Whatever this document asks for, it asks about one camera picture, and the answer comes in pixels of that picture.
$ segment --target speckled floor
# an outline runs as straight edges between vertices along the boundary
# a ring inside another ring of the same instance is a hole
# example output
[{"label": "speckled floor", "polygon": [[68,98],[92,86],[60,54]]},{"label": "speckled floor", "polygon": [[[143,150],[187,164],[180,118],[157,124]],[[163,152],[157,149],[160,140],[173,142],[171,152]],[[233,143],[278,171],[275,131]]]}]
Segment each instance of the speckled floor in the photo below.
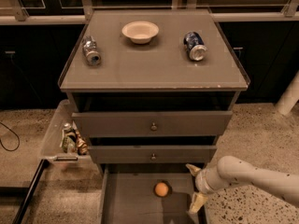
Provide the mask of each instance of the speckled floor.
[{"label": "speckled floor", "polygon": [[[21,140],[7,152],[0,147],[0,187],[27,187],[39,164],[41,141],[54,110],[0,111]],[[7,148],[16,137],[0,125]],[[299,104],[287,116],[272,104],[235,105],[233,118],[217,144],[209,166],[233,155],[255,166],[299,175]],[[44,171],[23,223],[97,223],[102,176],[92,164]],[[0,223],[12,223],[20,200],[0,197]],[[210,224],[299,223],[299,209],[270,194],[246,186],[213,194],[207,205]]]}]

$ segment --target drawer knob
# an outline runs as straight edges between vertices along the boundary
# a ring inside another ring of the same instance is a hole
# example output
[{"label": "drawer knob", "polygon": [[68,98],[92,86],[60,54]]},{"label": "drawer knob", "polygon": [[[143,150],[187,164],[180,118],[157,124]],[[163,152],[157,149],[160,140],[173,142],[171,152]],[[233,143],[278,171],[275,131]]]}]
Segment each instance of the drawer knob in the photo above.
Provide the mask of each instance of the drawer knob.
[{"label": "drawer knob", "polygon": [[156,125],[156,123],[152,123],[150,129],[152,131],[157,131],[158,130],[158,126]]},{"label": "drawer knob", "polygon": [[152,161],[155,161],[155,160],[157,159],[157,157],[156,157],[156,155],[153,153],[153,154],[151,154],[150,159],[151,159]]}]

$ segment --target dresser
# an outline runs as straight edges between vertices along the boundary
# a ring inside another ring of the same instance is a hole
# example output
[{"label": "dresser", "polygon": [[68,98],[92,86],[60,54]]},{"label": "dresser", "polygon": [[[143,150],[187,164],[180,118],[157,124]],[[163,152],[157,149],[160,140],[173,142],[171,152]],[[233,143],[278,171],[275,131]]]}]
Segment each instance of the dresser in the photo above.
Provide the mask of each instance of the dresser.
[{"label": "dresser", "polygon": [[[134,44],[121,33],[132,21],[153,22],[159,34]],[[207,46],[203,61],[184,49],[191,31]],[[218,24],[200,9],[96,10],[82,35],[96,40],[101,64],[87,65],[78,43],[59,85],[104,173],[101,223],[206,223],[201,214],[186,215],[194,187],[185,164],[212,159],[249,85]],[[151,187],[165,179],[173,194],[156,200]]]}]

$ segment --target cable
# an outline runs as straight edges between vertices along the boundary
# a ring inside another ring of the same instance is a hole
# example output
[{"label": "cable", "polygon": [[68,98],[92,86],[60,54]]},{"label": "cable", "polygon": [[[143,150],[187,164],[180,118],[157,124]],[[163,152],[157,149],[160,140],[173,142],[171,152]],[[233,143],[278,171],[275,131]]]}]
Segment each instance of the cable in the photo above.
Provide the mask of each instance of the cable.
[{"label": "cable", "polygon": [[13,134],[15,134],[16,137],[17,137],[17,139],[18,139],[18,145],[17,145],[17,147],[15,147],[14,149],[8,149],[8,148],[6,148],[6,147],[3,145],[1,138],[0,138],[0,145],[3,147],[3,149],[5,149],[5,150],[8,151],[8,152],[16,151],[16,150],[19,148],[19,146],[20,146],[20,138],[19,138],[19,136],[18,136],[16,133],[14,133],[12,130],[10,130],[10,129],[8,128],[8,126],[5,125],[3,122],[0,122],[0,124],[2,124],[4,127],[6,127],[6,128],[7,128],[9,131],[11,131]]}]

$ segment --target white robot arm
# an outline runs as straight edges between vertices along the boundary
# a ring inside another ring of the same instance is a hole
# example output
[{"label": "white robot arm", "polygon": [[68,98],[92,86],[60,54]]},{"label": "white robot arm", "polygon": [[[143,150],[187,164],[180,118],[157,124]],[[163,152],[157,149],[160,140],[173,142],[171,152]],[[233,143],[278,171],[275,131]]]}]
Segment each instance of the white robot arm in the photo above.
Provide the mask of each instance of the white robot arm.
[{"label": "white robot arm", "polygon": [[190,164],[186,166],[195,176],[195,185],[199,190],[193,194],[191,213],[204,205],[208,194],[245,185],[253,185],[299,207],[299,175],[260,169],[232,156],[221,158],[213,168],[200,170]]}]

